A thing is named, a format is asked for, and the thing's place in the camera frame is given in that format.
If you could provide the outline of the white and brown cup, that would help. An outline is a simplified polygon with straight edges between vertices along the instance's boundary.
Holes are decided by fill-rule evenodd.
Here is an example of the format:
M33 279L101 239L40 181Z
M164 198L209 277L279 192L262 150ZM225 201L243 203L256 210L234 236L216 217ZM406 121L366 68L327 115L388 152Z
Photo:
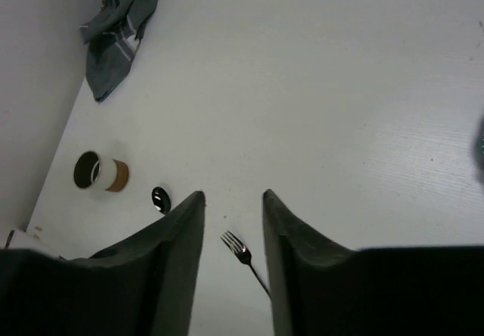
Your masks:
M129 167L121 161L95 151L83 153L74 166L73 181L77 188L120 192L129 180Z

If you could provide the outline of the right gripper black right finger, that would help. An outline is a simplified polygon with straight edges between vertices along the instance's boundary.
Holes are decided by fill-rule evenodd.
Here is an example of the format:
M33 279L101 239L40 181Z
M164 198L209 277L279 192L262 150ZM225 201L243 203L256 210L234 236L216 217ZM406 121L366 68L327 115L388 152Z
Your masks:
M276 335L481 335L483 248L350 250L262 196Z

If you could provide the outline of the dark metal spoon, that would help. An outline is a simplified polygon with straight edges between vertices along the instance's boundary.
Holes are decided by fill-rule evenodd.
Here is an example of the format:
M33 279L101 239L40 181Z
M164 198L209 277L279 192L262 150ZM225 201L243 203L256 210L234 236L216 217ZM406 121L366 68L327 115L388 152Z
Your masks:
M169 194L160 186L153 188L151 192L151 200L156 210L163 215L166 215L172 209L172 202Z

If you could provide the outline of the teal ceramic plate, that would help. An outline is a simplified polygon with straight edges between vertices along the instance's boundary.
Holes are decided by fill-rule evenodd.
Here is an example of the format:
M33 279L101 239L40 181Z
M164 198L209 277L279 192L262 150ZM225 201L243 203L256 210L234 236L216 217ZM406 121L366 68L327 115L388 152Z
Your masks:
M471 154L473 163L476 170L476 179L480 185L483 185L484 175L484 119L481 117L475 135L473 136L473 142L471 147Z

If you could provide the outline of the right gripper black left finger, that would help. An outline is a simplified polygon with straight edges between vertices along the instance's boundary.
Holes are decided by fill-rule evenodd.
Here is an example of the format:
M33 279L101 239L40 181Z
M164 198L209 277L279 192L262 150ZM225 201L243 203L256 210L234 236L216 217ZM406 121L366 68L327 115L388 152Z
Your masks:
M89 258L1 252L3 335L186 335L203 245L206 198Z

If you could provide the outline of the grey striped cloth placemat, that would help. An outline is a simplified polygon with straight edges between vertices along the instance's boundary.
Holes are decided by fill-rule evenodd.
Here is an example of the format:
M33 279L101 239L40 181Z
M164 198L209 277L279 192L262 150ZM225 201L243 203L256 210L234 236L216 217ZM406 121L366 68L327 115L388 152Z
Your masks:
M98 14L79 26L88 46L85 78L96 102L129 75L158 0L101 0Z

